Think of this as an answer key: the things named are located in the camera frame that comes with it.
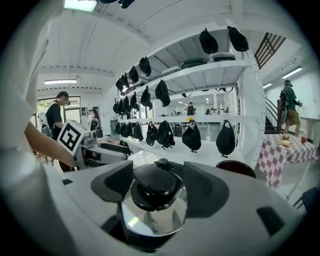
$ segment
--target fluorescent light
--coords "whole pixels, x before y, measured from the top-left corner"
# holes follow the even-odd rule
[[[272,86],[272,83],[271,83],[271,82],[268,83],[268,84],[266,84],[266,85],[263,87],[263,89],[264,89],[264,88],[267,88],[267,87],[269,87],[269,86]]]
[[[65,80],[48,80],[44,81],[46,85],[55,85],[55,84],[76,84],[76,79],[65,79]]]
[[[302,67],[299,66],[299,67],[297,67],[296,69],[292,70],[290,73],[284,75],[282,78],[283,78],[283,79],[286,79],[286,78],[290,77],[291,75],[299,72],[300,70],[302,70]]]
[[[64,8],[92,12],[96,5],[96,0],[65,0]]]

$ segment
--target red and white checkered tablecloth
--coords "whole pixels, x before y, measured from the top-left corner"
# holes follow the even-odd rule
[[[256,164],[270,188],[278,186],[282,181],[281,172],[286,162],[300,163],[318,159],[315,145],[309,142],[302,144],[300,138],[290,135],[291,146],[284,146],[280,143],[282,139],[282,134],[265,134]]]

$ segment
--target white shelf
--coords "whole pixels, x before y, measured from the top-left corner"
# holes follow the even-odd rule
[[[158,142],[155,142],[153,146],[149,146],[146,143],[146,138],[143,138],[143,141],[138,141],[132,138],[121,138],[122,140],[126,141],[129,144],[135,145],[143,150],[151,152],[158,156],[158,158],[166,158],[169,161],[184,164],[185,161],[188,162],[195,162],[204,164],[207,166],[215,167],[218,163],[225,161],[225,160],[236,160],[242,163],[246,163],[243,156],[239,152],[237,148],[228,156],[228,159],[221,156],[221,153],[218,151],[216,146],[216,142],[214,141],[201,141],[201,148],[197,151],[197,153],[192,153],[191,149],[189,149],[185,144],[182,142],[182,138],[174,137],[175,146],[172,148],[166,148],[165,150],[162,148],[162,145]],[[138,153],[137,158],[134,157],[135,154],[132,155],[130,158],[134,162],[135,165],[142,165],[142,164],[149,164],[150,163],[150,154],[146,152],[145,154]]]
[[[258,123],[259,116],[237,115],[237,114],[221,114],[221,115],[178,115],[178,116],[159,116],[153,118],[138,118],[138,119],[118,119],[120,123],[161,123],[167,121],[168,123],[183,123],[189,122],[192,118],[197,123],[221,123],[228,120],[230,123]]]
[[[186,68],[155,79],[125,96],[131,97],[136,92],[137,97],[139,97],[148,86],[151,97],[154,98],[155,89],[160,80],[165,81],[170,96],[213,88],[234,87],[249,66],[250,64],[246,60],[226,60]]]

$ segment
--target green shirt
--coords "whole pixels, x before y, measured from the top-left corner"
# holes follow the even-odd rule
[[[287,106],[288,109],[290,110],[296,110],[296,104],[294,103],[294,100],[297,98],[296,95],[295,95],[295,92],[292,88],[290,87],[287,87],[286,90],[285,90],[285,94],[286,94],[286,97],[289,101],[289,105]]]

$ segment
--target khaki shorts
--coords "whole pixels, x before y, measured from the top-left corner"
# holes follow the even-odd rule
[[[285,125],[287,126],[300,125],[299,114],[297,111],[292,109],[286,110]]]

